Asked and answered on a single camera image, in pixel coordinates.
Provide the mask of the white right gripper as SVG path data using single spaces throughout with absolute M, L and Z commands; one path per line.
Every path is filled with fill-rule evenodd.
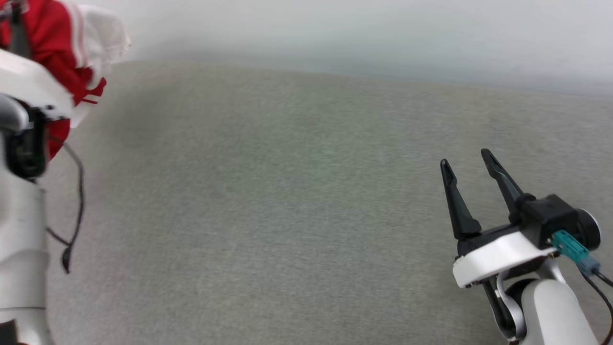
M 499 186 L 509 211 L 509 221 L 517 223 L 482 231 L 457 188 L 457 177 L 450 163 L 442 159 L 440 169 L 447 209 L 454 238 L 458 241 L 452 268 L 456 284 L 460 288 L 470 288 L 501 272 L 510 273 L 510 277 L 535 272 L 541 279 L 560 280 L 560 269 L 552 257 L 556 248 L 547 243 L 541 223 L 520 221 L 515 203 L 523 190 L 490 150 L 481 149 L 481 157 L 490 177 Z

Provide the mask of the red Bulls basketball jersey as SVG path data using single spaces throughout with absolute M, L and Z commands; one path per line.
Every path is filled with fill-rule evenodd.
M 0 11 L 9 14 L 9 2 L 0 0 Z M 101 7 L 71 0 L 25 0 L 29 11 L 25 25 L 32 59 L 63 85 L 74 100 L 70 119 L 52 120 L 38 107 L 0 93 L 0 128 L 24 133 L 28 109 L 44 116 L 43 155 L 50 161 L 61 150 L 70 131 L 98 105 L 113 63 L 131 48 L 131 39 L 118 15 Z M 9 51 L 9 20 L 0 23 L 0 49 Z

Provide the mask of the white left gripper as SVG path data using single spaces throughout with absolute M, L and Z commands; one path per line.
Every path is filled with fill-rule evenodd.
M 38 63 L 25 25 L 28 2 L 9 2 L 11 41 L 9 51 L 0 49 L 0 93 L 40 108 L 52 120 L 70 119 L 74 113 L 72 94 Z

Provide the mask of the grey fabric sofa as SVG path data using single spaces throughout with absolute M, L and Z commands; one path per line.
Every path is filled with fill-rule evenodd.
M 72 271 L 49 241 L 60 345 L 503 345 L 460 289 L 439 164 L 474 218 L 526 192 L 598 219 L 613 277 L 613 98 L 136 62 L 71 133 Z

